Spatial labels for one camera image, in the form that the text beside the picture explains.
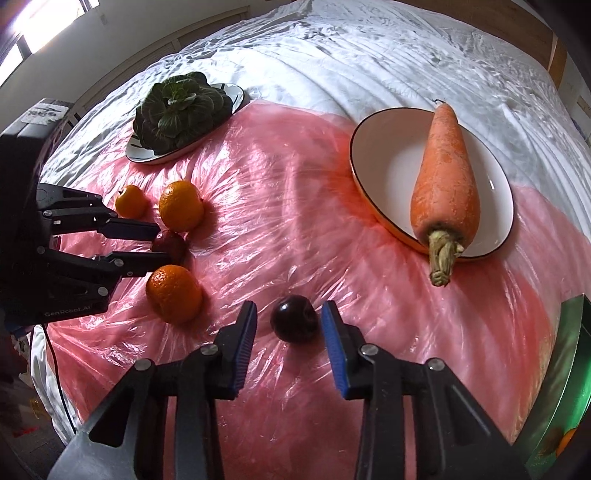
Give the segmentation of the small smooth yellow-orange fruit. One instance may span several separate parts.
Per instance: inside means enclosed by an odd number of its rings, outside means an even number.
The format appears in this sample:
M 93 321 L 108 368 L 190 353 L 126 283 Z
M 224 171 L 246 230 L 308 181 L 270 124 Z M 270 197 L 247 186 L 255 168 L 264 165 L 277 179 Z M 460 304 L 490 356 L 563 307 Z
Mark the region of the small smooth yellow-orange fruit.
M 115 199 L 115 211 L 123 218 L 139 220 L 149 206 L 145 193 L 135 185 L 126 185 Z

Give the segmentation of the large orange mandarin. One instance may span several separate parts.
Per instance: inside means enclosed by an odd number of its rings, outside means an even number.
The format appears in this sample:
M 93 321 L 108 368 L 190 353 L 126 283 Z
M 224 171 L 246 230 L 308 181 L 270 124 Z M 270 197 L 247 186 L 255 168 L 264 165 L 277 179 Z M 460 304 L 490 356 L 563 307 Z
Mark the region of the large orange mandarin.
M 158 210 L 163 224 L 177 233 L 197 227 L 204 216 L 200 193 L 197 187 L 186 180 L 172 182 L 163 190 Z

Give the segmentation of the dark plum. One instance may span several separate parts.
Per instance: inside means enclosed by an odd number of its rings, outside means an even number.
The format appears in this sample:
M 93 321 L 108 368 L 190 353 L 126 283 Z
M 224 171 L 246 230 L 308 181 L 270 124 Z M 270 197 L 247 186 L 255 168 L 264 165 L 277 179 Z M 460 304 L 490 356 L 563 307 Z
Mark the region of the dark plum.
M 311 301 L 301 295 L 280 299 L 270 314 L 274 334 L 284 342 L 304 344 L 315 340 L 320 333 L 320 321 Z

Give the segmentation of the white black patterned plate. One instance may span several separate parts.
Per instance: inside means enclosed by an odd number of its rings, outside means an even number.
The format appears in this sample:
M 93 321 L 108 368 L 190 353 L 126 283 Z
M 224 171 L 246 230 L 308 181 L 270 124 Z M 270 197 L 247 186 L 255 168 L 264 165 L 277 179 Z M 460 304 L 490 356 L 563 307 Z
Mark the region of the white black patterned plate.
M 236 84 L 232 83 L 214 83 L 213 88 L 221 89 L 221 91 L 228 95 L 231 101 L 231 113 L 235 114 L 245 103 L 245 91 Z M 125 148 L 125 157 L 132 163 L 139 165 L 159 165 L 172 160 L 177 160 L 183 155 L 189 153 L 191 150 L 197 148 L 197 145 L 202 141 L 198 139 L 191 144 L 184 146 L 181 149 L 176 149 L 166 154 L 156 155 L 152 150 L 145 149 L 140 145 L 139 138 L 134 132 L 131 133 Z

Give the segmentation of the dark green leafy vegetable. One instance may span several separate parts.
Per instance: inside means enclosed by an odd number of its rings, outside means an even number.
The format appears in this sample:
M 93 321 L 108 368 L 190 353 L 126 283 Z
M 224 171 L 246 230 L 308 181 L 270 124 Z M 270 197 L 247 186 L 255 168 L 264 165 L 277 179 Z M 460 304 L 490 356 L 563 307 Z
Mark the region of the dark green leafy vegetable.
M 153 84 L 136 107 L 133 131 L 141 147 L 164 155 L 204 137 L 228 120 L 232 109 L 224 90 L 193 71 Z

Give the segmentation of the green rectangular tray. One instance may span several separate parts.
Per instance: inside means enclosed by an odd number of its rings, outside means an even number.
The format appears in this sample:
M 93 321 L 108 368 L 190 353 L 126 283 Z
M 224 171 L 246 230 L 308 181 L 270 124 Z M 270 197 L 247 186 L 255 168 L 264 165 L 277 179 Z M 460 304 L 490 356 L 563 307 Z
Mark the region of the green rectangular tray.
M 533 479 L 556 461 L 563 436 L 577 427 L 590 405 L 590 300 L 579 295 L 561 304 L 557 336 L 538 396 L 514 448 Z

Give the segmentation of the pink plastic sheet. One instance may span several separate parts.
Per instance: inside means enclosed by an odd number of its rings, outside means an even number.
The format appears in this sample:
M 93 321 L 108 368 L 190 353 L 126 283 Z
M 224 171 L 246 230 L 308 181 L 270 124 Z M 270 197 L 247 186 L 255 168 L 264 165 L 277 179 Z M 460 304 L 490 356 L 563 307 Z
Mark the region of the pink plastic sheet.
M 112 200 L 135 184 L 157 198 L 171 182 L 197 185 L 204 220 L 188 266 L 204 306 L 183 327 L 164 323 L 145 282 L 116 289 L 103 315 L 49 329 L 73 418 L 85 420 L 136 360 L 180 359 L 256 303 L 259 327 L 245 388 L 218 406 L 229 479 L 353 477 L 361 402 L 342 399 L 321 343 L 288 345 L 270 311 L 295 293 L 342 318 L 397 357 L 446 361 L 509 440 L 544 376 L 563 301 L 590 290 L 590 243 L 537 190 L 516 185 L 511 238 L 495 255 L 458 264 L 432 286 L 426 258 L 370 213 L 349 169 L 344 119 L 255 103 L 189 157 L 135 168 L 122 137 L 104 147 L 77 188 Z

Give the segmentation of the window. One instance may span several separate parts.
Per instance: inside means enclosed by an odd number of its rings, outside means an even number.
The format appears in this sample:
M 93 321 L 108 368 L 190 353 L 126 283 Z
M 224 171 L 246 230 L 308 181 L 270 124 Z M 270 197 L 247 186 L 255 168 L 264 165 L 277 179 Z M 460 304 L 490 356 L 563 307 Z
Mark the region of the window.
M 26 59 L 100 1 L 2 1 L 1 84 Z

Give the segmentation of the large orange carrot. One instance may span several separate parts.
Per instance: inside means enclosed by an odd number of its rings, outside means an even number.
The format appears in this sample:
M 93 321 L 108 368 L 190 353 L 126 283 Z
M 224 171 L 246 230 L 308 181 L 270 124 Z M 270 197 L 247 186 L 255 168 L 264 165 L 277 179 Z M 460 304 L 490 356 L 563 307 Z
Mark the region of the large orange carrot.
M 428 249 L 431 284 L 447 286 L 457 259 L 476 237 L 481 207 L 460 124 L 445 102 L 436 107 L 430 125 L 410 220 L 416 238 Z

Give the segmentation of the white bowl orange rim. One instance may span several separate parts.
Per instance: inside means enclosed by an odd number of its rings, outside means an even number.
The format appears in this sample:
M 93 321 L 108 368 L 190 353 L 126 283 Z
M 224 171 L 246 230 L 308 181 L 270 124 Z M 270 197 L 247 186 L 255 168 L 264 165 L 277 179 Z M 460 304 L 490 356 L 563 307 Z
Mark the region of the white bowl orange rim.
M 404 244 L 426 254 L 414 235 L 411 197 L 422 163 L 433 113 L 397 107 L 370 114 L 349 141 L 353 180 L 379 222 Z M 481 221 L 466 261 L 486 258 L 509 239 L 514 199 L 509 180 L 493 153 L 475 134 L 462 130 L 480 195 Z

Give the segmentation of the white bed sheet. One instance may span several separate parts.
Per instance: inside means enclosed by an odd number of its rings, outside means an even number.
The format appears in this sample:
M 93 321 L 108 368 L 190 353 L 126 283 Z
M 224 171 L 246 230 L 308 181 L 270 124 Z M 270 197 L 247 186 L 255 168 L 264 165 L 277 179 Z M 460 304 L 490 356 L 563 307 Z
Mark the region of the white bed sheet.
M 429 109 L 442 98 L 494 154 L 512 191 L 537 190 L 590 243 L 590 152 L 546 72 L 488 34 L 389 1 L 300 1 L 164 57 L 84 117 L 43 180 L 77 188 L 102 149 L 130 132 L 150 86 L 192 70 L 242 86 L 249 106 L 338 117 L 353 129 L 378 110 Z

